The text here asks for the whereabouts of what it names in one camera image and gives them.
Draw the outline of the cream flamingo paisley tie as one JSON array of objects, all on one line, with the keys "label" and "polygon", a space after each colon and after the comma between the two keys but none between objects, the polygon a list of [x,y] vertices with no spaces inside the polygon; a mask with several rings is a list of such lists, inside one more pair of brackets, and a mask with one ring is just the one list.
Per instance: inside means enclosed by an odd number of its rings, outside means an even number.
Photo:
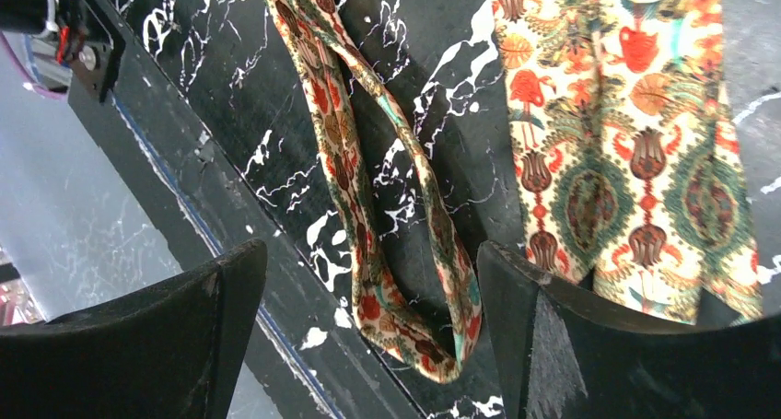
[{"label": "cream flamingo paisley tie", "polygon": [[[309,105],[370,342],[449,383],[477,343],[472,262],[401,107],[335,0],[265,0]],[[721,0],[490,0],[528,258],[619,305],[686,324],[763,314],[758,255],[723,75]],[[387,115],[421,186],[454,344],[402,296],[373,225],[339,64]]]}]

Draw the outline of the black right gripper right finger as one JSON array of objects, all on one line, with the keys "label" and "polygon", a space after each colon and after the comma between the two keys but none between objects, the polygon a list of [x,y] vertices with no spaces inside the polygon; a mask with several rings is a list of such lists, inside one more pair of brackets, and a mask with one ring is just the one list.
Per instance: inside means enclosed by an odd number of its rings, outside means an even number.
[{"label": "black right gripper right finger", "polygon": [[704,329],[598,297],[484,242],[477,268],[509,418],[776,418],[780,319]]}]

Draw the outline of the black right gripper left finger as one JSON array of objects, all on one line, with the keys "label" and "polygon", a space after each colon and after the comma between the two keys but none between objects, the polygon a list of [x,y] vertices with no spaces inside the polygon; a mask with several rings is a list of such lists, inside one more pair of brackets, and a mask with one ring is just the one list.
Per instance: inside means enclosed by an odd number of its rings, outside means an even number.
[{"label": "black right gripper left finger", "polygon": [[91,308],[1,331],[5,418],[223,418],[265,285],[248,240]]}]

